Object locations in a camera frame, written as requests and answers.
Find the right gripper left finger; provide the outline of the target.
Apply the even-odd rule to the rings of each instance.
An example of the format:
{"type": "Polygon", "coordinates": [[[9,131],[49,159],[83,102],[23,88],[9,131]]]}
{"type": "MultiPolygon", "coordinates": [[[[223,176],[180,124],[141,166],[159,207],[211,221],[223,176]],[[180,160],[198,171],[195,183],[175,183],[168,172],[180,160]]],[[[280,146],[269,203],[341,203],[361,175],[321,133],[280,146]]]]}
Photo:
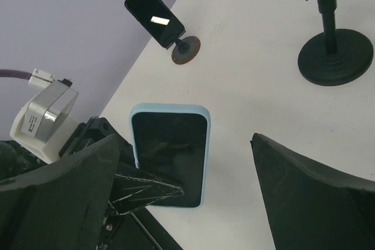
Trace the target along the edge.
{"type": "Polygon", "coordinates": [[[110,135],[1,181],[1,249],[96,249],[120,150],[110,135]]]}

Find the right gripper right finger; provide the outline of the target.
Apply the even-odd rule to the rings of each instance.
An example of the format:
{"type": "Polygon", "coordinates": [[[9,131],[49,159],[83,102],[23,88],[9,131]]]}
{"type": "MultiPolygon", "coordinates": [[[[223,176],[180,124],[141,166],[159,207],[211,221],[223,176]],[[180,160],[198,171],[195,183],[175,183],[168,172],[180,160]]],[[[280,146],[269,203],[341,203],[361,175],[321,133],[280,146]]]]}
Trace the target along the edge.
{"type": "Polygon", "coordinates": [[[374,249],[374,182],[255,133],[253,159],[276,249],[374,249]]]}

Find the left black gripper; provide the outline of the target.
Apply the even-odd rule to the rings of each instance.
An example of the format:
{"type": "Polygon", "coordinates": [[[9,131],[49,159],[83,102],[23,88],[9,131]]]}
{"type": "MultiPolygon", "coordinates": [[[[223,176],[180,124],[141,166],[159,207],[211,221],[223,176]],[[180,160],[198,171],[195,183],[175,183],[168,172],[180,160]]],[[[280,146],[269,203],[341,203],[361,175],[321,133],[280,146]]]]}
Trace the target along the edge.
{"type": "Polygon", "coordinates": [[[137,169],[133,147],[106,118],[92,117],[78,124],[59,151],[59,156],[72,155],[84,148],[115,135],[120,140],[120,158],[114,176],[103,222],[104,232],[115,232],[120,216],[133,213],[167,198],[184,195],[182,183],[158,171],[137,169]]]}

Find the light blue cased phone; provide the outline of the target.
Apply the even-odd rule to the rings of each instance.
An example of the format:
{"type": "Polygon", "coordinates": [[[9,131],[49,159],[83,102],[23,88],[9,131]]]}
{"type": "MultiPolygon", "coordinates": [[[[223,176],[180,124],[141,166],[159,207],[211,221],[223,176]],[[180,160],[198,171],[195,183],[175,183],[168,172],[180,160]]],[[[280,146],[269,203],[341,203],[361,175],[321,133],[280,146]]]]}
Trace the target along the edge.
{"type": "Polygon", "coordinates": [[[129,115],[134,162],[182,186],[183,194],[159,207],[199,208],[204,202],[209,158],[209,111],[196,104],[140,103],[129,115]]]}

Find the black stand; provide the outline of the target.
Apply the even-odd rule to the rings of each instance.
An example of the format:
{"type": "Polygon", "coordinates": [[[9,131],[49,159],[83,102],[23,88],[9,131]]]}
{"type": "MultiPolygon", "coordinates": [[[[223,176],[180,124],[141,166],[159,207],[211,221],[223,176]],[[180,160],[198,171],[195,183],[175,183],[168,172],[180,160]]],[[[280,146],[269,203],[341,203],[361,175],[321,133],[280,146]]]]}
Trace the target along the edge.
{"type": "Polygon", "coordinates": [[[299,71],[316,85],[347,84],[362,76],[371,66],[373,44],[358,31],[336,27],[337,0],[317,0],[317,3],[323,32],[303,45],[298,55],[299,71]]]}

